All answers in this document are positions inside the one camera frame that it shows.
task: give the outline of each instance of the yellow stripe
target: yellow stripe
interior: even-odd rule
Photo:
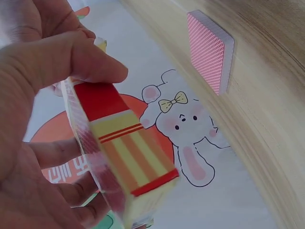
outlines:
[[[163,176],[167,174],[168,171],[160,162],[155,153],[148,147],[141,135],[138,132],[133,132],[130,134],[130,136],[134,140],[134,142],[136,142],[138,148],[141,150],[141,152],[143,152],[143,155],[145,156],[146,160],[151,165],[151,167],[154,168],[158,176]]]
[[[120,138],[116,138],[112,140],[112,143],[119,153],[121,159],[125,162],[133,177],[138,182],[139,186],[141,187],[149,183],[149,179],[144,174],[138,163],[135,161],[124,142]]]
[[[95,120],[90,122],[90,126],[95,136],[102,137],[138,123],[140,122],[137,116],[133,112],[128,112],[122,113],[122,115],[115,114],[113,118],[108,116]]]

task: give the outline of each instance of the fingernail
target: fingernail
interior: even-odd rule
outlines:
[[[88,38],[88,40],[90,40],[90,42],[91,42],[92,44],[94,44],[94,41],[95,41],[94,38]]]

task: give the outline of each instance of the finger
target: finger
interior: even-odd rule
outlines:
[[[97,190],[97,186],[90,174],[86,172],[73,184],[54,184],[71,207],[82,205]]]
[[[67,32],[0,51],[6,64],[25,78],[35,92],[72,75],[88,82],[118,83],[128,70],[81,32]]]
[[[86,228],[96,226],[109,210],[110,208],[101,193],[97,194],[86,206],[72,208],[79,222]]]
[[[75,138],[50,143],[29,143],[42,169],[63,165],[81,155]]]

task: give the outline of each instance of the bunny illustration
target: bunny illustration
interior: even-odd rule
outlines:
[[[156,125],[178,148],[181,172],[196,187],[204,187],[215,177],[215,169],[198,152],[196,144],[206,139],[213,143],[218,128],[207,111],[176,70],[169,70],[162,76],[161,85],[149,85],[142,91],[142,98],[148,104],[140,121],[145,128]]]

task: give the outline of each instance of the light wood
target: light wood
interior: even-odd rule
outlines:
[[[305,228],[305,2],[121,0],[171,58],[242,159],[279,228]],[[190,62],[187,12],[235,39],[228,92]]]

